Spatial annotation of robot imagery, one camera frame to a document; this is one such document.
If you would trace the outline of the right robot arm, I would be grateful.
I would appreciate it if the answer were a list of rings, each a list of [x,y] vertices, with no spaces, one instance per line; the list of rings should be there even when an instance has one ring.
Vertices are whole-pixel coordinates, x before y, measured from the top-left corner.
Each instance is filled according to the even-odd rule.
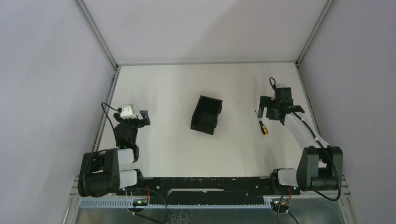
[[[297,168],[283,168],[276,171],[277,177],[270,181],[272,192],[282,194],[289,186],[297,187],[301,191],[326,191],[339,188],[342,150],[330,146],[309,125],[301,106],[261,96],[257,117],[280,121],[302,150]]]

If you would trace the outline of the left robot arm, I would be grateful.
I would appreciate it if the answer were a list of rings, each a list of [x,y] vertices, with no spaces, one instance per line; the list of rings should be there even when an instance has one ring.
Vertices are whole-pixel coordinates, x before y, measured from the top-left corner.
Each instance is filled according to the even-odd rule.
[[[118,122],[113,129],[116,147],[83,155],[78,177],[80,196],[102,197],[122,189],[129,189],[136,195],[145,191],[146,182],[138,168],[121,170],[122,165],[135,163],[139,159],[136,144],[138,130],[150,125],[148,111],[142,110],[140,114],[141,119],[116,112],[113,115]]]

